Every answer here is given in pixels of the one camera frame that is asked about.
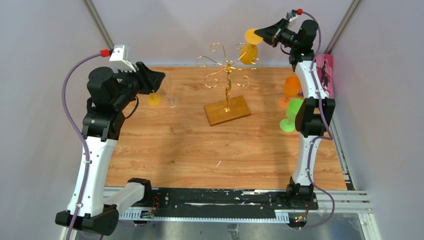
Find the purple cable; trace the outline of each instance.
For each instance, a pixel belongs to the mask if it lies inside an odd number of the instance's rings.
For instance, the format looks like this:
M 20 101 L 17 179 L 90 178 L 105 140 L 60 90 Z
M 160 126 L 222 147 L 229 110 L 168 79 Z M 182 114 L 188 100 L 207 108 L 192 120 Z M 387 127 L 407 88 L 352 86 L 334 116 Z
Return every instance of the purple cable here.
M 89 146 L 87 145 L 87 142 L 84 139 L 83 135 L 81 134 L 81 131 L 78 129 L 77 124 L 75 124 L 75 121 L 72 119 L 72 116 L 69 113 L 68 106 L 67 106 L 67 103 L 66 103 L 66 88 L 67 88 L 67 85 L 68 85 L 69 78 L 71 78 L 71 75 L 75 71 L 75 69 L 77 69 L 81 64 L 87 62 L 88 60 L 99 57 L 99 56 L 101 56 L 101 54 L 96 53 L 94 55 L 91 55 L 91 56 L 84 58 L 83 60 L 81 60 L 77 64 L 75 64 L 75 66 L 73 66 L 69 70 L 69 72 L 67 73 L 65 80 L 63 82 L 63 86 L 62 86 L 63 110 L 65 111 L 66 117 L 69 120 L 70 124 L 72 125 L 73 129 L 78 134 L 79 140 L 81 140 L 81 143 L 82 143 L 82 146 L 83 146 L 84 152 L 85 152 L 85 161 L 87 162 L 85 164 L 84 177 L 82 178 L 81 188 L 79 189 L 78 200 L 76 201 L 77 204 L 81 203 L 81 200 L 83 199 L 84 190 L 86 189 L 86 183 L 87 183 L 87 178 L 89 176 L 89 168 L 90 168 L 90 164 L 89 164 L 90 155 L 89 155 Z M 69 240 L 69 238 L 71 237 L 71 232 L 72 232 L 72 229 L 74 227 L 75 220 L 77 219 L 77 214 L 78 214 L 79 210 L 80 210 L 80 207 L 75 206 L 75 211 L 73 212 L 73 216 L 72 216 L 72 219 L 70 220 L 70 224 L 69 224 L 69 229 L 68 229 L 67 234 L 66 234 L 66 240 Z
M 316 23 L 318 23 L 318 21 L 315 19 L 315 17 L 312 16 L 310 13 L 304 11 L 303 14 L 309 16 L 312 20 L 314 20 Z M 311 71 L 311 74 L 312 74 L 313 83 L 315 84 L 315 89 L 317 89 L 317 90 L 319 89 L 319 87 L 318 87 L 317 79 L 315 78 L 315 74 L 313 72 L 313 69 L 314 69 L 314 63 L 316 61 L 317 54 L 318 54 L 318 51 L 320 50 L 320 47 L 321 47 L 321 29 L 320 29 L 320 25 L 318 24 L 318 47 L 316 48 L 316 53 L 313 56 L 312 62 L 310 64 L 310 71 Z M 309 153 L 308 153 L 308 156 L 307 156 L 307 169 L 310 169 L 311 168 L 312 150 L 314 149 L 315 141 L 317 139 L 325 139 L 325 140 L 330 140 L 330 141 L 333 140 L 333 134 L 330 131 L 329 125 L 327 124 L 327 120 L 326 120 L 326 117 L 324 116 L 324 112 L 323 112 L 323 98 L 321 96 L 320 91 L 316 91 L 316 94 L 318 95 L 319 113 L 321 115 L 322 122 L 324 123 L 325 130 L 328 132 L 329 137 L 326 137 L 326 136 L 317 136 L 314 139 L 312 139 L 312 141 L 310 143 Z M 336 210 L 336 203 L 334 201 L 333 196 L 328 191 L 322 189 L 321 187 L 319 187 L 319 186 L 317 186 L 315 184 L 315 182 L 312 180 L 310 171 L 307 171 L 307 178 L 309 179 L 310 183 L 316 189 L 320 190 L 321 192 L 325 193 L 326 195 L 328 195 L 330 197 L 332 207 L 331 207 L 330 215 L 327 217 L 326 220 L 324 220 L 321 223 L 312 225 L 312 226 L 296 227 L 295 229 L 298 229 L 298 230 L 301 230 L 301 229 L 314 229 L 314 228 L 317 228 L 317 227 L 320 227 L 320 226 L 326 224 L 333 217 L 334 211 Z

